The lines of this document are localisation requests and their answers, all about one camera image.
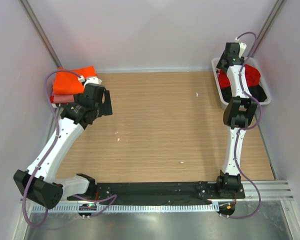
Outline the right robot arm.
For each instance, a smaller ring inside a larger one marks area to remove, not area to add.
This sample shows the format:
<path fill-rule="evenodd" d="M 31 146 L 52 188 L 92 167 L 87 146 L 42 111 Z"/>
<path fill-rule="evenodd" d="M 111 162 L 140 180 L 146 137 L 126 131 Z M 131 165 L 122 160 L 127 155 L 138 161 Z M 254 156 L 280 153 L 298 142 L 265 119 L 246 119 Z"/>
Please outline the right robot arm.
<path fill-rule="evenodd" d="M 243 43 L 227 42 L 216 65 L 226 74 L 231 90 L 231 98 L 223 113 L 223 123 L 228 133 L 227 152 L 215 185 L 215 192 L 221 198 L 233 198 L 242 191 L 240 163 L 243 141 L 258 106 L 251 99 L 246 81 L 245 59 L 242 56 L 245 48 Z"/>

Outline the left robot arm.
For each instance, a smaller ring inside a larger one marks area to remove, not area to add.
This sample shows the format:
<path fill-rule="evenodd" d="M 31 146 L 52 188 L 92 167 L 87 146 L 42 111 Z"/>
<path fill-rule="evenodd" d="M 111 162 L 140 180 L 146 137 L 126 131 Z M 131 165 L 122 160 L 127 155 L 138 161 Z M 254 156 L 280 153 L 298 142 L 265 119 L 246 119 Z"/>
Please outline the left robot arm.
<path fill-rule="evenodd" d="M 75 140 L 88 125 L 102 116 L 112 115 L 110 92 L 103 85 L 88 83 L 74 102 L 63 106 L 54 131 L 39 156 L 26 170 L 13 176 L 23 197 L 51 210 L 61 200 L 94 200 L 97 187 L 94 178 L 78 173 L 72 178 L 56 179 L 58 169 Z"/>

